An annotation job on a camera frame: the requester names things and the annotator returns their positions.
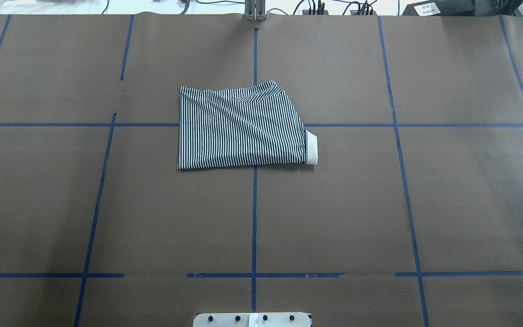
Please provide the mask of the striped polo shirt cream collar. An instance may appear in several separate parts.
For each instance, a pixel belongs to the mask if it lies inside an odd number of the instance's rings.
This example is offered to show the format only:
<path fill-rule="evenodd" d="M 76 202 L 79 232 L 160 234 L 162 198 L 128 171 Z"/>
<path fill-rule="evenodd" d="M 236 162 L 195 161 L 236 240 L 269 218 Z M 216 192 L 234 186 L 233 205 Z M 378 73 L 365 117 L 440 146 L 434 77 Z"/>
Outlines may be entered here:
<path fill-rule="evenodd" d="M 318 139 L 274 80 L 249 88 L 180 87 L 177 168 L 317 165 Z"/>

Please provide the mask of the aluminium frame post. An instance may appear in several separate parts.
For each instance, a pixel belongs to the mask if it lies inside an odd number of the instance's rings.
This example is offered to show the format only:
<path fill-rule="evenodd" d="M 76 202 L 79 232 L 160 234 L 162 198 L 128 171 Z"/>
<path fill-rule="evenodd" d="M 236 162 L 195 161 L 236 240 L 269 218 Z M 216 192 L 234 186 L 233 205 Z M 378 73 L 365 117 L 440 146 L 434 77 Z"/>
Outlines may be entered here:
<path fill-rule="evenodd" d="M 245 21 L 265 21 L 267 17 L 265 0 L 245 0 L 244 1 Z"/>

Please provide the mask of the white pedestal base plate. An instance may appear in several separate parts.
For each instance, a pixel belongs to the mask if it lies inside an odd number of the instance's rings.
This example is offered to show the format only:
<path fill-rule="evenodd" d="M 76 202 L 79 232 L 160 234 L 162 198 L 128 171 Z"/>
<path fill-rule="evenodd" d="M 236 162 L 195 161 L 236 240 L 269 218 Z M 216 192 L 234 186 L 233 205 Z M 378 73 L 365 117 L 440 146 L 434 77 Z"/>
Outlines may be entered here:
<path fill-rule="evenodd" d="M 306 312 L 227 312 L 201 313 L 193 327 L 311 327 L 311 314 Z"/>

